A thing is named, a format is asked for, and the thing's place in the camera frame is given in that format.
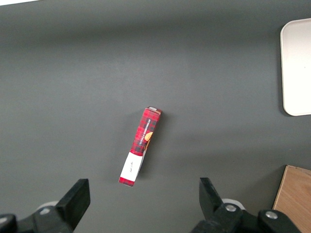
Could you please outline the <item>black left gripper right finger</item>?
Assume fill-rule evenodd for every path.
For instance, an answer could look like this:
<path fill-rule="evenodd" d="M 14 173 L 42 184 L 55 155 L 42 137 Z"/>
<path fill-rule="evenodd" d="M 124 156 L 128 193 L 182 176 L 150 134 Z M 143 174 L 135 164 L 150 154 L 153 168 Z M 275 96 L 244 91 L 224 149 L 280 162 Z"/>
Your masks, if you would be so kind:
<path fill-rule="evenodd" d="M 199 203 L 204 220 L 192 233 L 299 233 L 290 218 L 277 210 L 252 215 L 233 202 L 224 202 L 209 178 L 200 178 Z"/>

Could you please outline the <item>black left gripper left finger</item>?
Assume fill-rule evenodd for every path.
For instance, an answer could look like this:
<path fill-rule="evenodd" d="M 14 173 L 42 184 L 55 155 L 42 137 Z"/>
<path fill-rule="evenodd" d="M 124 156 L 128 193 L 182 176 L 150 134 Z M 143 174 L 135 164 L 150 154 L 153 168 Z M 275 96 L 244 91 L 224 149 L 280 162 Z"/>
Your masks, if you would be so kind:
<path fill-rule="evenodd" d="M 79 179 L 59 200 L 39 206 L 28 217 L 1 214 L 2 233 L 72 233 L 90 205 L 89 180 Z"/>

